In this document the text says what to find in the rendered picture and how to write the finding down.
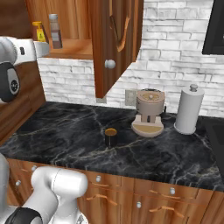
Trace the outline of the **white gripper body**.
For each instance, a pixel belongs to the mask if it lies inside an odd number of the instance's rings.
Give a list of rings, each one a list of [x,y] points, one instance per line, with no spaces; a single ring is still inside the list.
[[[38,58],[44,57],[49,54],[49,44],[46,42],[39,42],[39,41],[34,41],[33,42],[35,51],[36,51],[36,56]]]

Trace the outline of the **yellow honey bottle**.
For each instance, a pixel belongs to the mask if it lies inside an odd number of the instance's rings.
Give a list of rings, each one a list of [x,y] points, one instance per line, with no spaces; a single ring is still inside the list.
[[[32,38],[35,41],[46,42],[48,43],[48,37],[46,35],[46,31],[41,21],[34,21],[32,23]]]

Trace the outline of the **brown cinnamon bottle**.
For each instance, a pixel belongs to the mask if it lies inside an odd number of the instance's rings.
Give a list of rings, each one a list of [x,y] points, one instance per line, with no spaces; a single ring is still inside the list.
[[[54,49],[62,48],[62,40],[60,34],[60,26],[57,14],[49,15],[49,22],[51,27],[52,46]]]

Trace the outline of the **tall wooden cabinet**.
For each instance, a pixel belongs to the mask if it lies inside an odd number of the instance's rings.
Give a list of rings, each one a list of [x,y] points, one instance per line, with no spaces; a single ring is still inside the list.
[[[32,36],[25,0],[0,0],[0,36]],[[20,80],[17,97],[0,104],[0,146],[46,101],[37,62],[16,66]]]

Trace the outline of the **dark mug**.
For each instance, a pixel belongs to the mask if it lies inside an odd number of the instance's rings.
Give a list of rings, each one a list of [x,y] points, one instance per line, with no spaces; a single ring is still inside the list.
[[[108,128],[105,130],[105,144],[108,147],[115,147],[117,144],[117,130]]]

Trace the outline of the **silver cupboard door knob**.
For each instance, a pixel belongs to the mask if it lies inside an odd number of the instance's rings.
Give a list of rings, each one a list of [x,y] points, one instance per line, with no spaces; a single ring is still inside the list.
[[[105,67],[109,69],[113,69],[116,67],[116,62],[112,59],[106,59],[105,60]]]

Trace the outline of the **wooden drawer front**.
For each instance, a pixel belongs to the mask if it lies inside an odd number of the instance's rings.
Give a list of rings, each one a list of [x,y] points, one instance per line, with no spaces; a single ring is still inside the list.
[[[175,194],[170,194],[170,188],[175,188]],[[207,206],[213,191],[195,187],[172,185],[150,180],[135,179],[134,192],[143,196],[151,196],[164,200],[198,204]]]
[[[36,165],[38,168],[46,166],[46,164],[24,161],[19,159],[7,159],[10,166],[10,173],[14,176],[27,176],[30,177],[33,173],[32,167]]]
[[[85,171],[88,182],[93,187],[101,187],[104,189],[119,189],[122,186],[122,177],[111,175],[107,173],[100,173],[95,171]],[[96,182],[96,176],[101,176],[101,182]]]

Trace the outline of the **beige coffee machine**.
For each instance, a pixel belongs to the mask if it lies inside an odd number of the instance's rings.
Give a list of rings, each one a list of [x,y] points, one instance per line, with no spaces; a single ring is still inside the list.
[[[131,128],[141,137],[156,137],[164,130],[161,114],[164,111],[165,93],[140,90],[136,94],[136,118]]]

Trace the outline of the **wooden base cupboard door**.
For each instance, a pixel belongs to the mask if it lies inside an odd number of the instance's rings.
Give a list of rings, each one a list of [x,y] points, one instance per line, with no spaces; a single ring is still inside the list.
[[[89,224],[131,224],[133,194],[89,187],[78,206]]]
[[[20,180],[21,185],[16,186],[16,182]],[[11,206],[22,206],[33,192],[31,177],[14,176],[10,174],[7,189],[7,202]]]
[[[132,224],[200,224],[205,206],[135,194]]]

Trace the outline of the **white paper towel roll holder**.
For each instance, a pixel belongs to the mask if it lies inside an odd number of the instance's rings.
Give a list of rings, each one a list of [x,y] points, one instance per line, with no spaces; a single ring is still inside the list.
[[[204,90],[197,84],[182,88],[174,123],[174,128],[178,133],[191,135],[195,132],[204,94]]]

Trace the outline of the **black extractor hood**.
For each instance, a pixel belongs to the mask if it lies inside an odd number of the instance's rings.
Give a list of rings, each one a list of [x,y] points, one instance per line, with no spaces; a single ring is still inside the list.
[[[213,0],[203,55],[224,55],[224,0]]]

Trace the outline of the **black hob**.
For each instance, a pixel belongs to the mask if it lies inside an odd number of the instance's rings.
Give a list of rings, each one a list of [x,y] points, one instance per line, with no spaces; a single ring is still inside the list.
[[[205,118],[203,123],[224,182],[224,121]]]

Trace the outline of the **wooden wall cupboard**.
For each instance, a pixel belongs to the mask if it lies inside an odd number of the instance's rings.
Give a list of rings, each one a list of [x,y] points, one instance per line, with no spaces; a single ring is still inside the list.
[[[48,58],[91,60],[93,58],[88,0],[25,0],[31,22],[41,21],[50,42]],[[49,15],[57,14],[62,49],[54,49]]]

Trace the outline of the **wooden wall cupboard door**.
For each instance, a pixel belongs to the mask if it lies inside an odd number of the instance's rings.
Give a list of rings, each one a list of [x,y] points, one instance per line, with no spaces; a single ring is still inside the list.
[[[103,98],[132,62],[142,41],[144,0],[88,0],[95,97]],[[105,67],[114,60],[115,68]]]

